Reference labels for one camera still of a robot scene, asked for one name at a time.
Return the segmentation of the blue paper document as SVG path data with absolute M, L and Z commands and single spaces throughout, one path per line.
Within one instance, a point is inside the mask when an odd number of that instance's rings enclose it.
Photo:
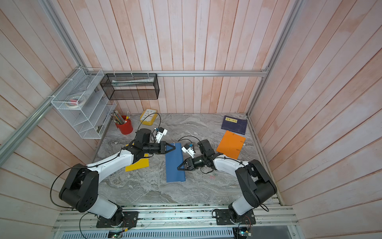
M 184 161 L 181 143 L 174 143 L 176 149 L 165 154 L 166 160 L 166 182 L 185 182 L 185 171 L 179 171 L 177 167 Z

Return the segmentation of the yellow paper document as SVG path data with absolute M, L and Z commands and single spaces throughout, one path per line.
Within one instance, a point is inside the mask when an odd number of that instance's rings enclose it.
M 149 154 L 141 144 L 138 146 L 135 146 L 134 143 L 127 144 L 124 150 L 127 150 L 131 154 L 130 163 L 125 166 L 126 172 L 149 166 Z

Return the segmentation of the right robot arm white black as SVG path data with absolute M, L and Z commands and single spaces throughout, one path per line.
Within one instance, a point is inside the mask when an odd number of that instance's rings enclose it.
M 237 178 L 242 192 L 242 196 L 231 203 L 227 210 L 213 212 L 215 218 L 229 218 L 238 223 L 247 213 L 258 207 L 269 212 L 264 203 L 277 193 L 277 187 L 260 161 L 240 161 L 215 152 L 208 140 L 198 142 L 197 146 L 201 153 L 199 156 L 195 155 L 193 144 L 182 147 L 182 152 L 189 157 L 178 166 L 178 170 L 194 171 L 206 166 L 210 168 L 210 172 L 227 173 Z

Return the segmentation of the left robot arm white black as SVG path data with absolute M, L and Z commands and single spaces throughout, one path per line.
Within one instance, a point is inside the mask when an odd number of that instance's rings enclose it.
M 107 220 L 112 227 L 120 226 L 124 218 L 122 208 L 100 197 L 98 185 L 111 174 L 134 165 L 141 159 L 175 150 L 173 145 L 162 140 L 166 134 L 167 130 L 159 127 L 154 142 L 151 142 L 152 131 L 147 128 L 139 129 L 134 140 L 116 154 L 96 163 L 73 166 L 59 193 L 59 198 L 81 213 L 92 213 Z

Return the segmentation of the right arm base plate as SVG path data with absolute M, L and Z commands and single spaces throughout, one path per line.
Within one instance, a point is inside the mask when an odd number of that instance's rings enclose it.
M 218 225 L 255 225 L 256 219 L 253 211 L 248 211 L 243 215 L 238 215 L 233 209 L 214 209 L 212 217 L 216 219 Z

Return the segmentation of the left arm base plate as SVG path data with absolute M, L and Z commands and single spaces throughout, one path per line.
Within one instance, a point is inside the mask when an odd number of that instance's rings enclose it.
M 116 214 L 110 218 L 99 216 L 96 228 L 134 228 L 137 224 L 139 212 L 137 211 L 117 211 Z

